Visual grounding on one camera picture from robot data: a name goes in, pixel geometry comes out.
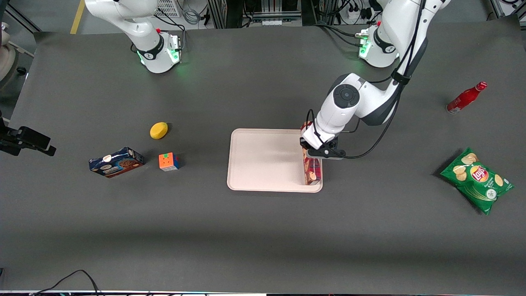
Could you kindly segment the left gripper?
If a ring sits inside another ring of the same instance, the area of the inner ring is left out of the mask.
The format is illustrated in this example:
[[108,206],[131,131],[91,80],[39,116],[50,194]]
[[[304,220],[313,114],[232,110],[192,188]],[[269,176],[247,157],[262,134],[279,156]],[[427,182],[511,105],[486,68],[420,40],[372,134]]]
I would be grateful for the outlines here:
[[301,126],[300,145],[312,159],[340,159],[337,142],[332,141],[340,134],[340,127],[319,122],[307,122]]

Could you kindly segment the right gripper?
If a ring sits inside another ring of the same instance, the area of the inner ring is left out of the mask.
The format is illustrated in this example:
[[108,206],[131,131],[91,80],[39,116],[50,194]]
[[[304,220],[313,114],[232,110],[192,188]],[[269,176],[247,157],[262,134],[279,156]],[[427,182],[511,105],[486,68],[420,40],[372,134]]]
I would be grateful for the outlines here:
[[56,148],[50,145],[51,139],[36,130],[27,126],[21,126],[19,129],[8,127],[3,118],[0,119],[0,150],[12,156],[17,157],[20,154],[21,147],[19,142],[25,147],[37,150],[47,156],[53,157]]

